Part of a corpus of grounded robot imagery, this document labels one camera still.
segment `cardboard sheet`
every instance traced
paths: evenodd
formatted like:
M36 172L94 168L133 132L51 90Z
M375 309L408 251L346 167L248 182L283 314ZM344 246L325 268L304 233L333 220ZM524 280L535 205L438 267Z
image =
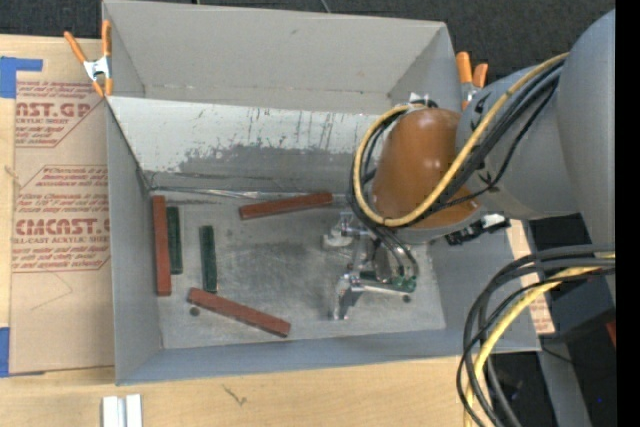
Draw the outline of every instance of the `cardboard sheet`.
M79 42L99 57L99 41ZM1 139L15 141L2 177L5 211L5 196L14 200L11 262L4 251L2 260L9 371L112 364L104 103L62 37L0 36L0 55L41 61L41 71L15 74L13 127L3 112Z

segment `red wooden block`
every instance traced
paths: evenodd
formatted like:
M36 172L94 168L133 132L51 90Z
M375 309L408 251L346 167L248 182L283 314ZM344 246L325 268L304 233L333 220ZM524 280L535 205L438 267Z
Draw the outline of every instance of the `red wooden block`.
M164 196L153 196L153 231L155 234L156 293L171 295L171 261L169 259L169 229L167 203Z
M265 217L268 215L284 214L286 212L297 212L308 208L322 207L330 205L332 202L333 194L330 192L318 192L314 194L306 194L304 196L295 196L292 198L244 205L239 208L239 212L240 218L242 220L247 220L255 219L256 217Z
M205 292L199 288L192 288L189 290L187 300L196 306L201 306L206 310L244 322L245 324L257 327L282 338L286 338L289 335L289 330L291 329L291 324L286 320L254 310L253 308L249 308L243 304L230 301L229 299L220 297L217 294Z

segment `cardboard box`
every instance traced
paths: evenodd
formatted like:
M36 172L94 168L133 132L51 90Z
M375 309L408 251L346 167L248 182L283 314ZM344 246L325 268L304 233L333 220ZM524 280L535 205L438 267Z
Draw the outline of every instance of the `cardboard box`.
M62 37L0 35L0 56L9 372L113 364L105 104Z
M411 92L459 109L455 59L439 22L105 0L114 96L106 132L116 381L120 384L369 364L461 352L466 311L513 259L506 234L461 247L414 244L413 299L366 294L329 320L348 255L323 250L353 151ZM257 199L328 191L336 204L242 221ZM184 272L155 293L151 196L181 213ZM287 340L192 315L198 228L216 233L221 295L291 321ZM532 350L530 317L498 350Z

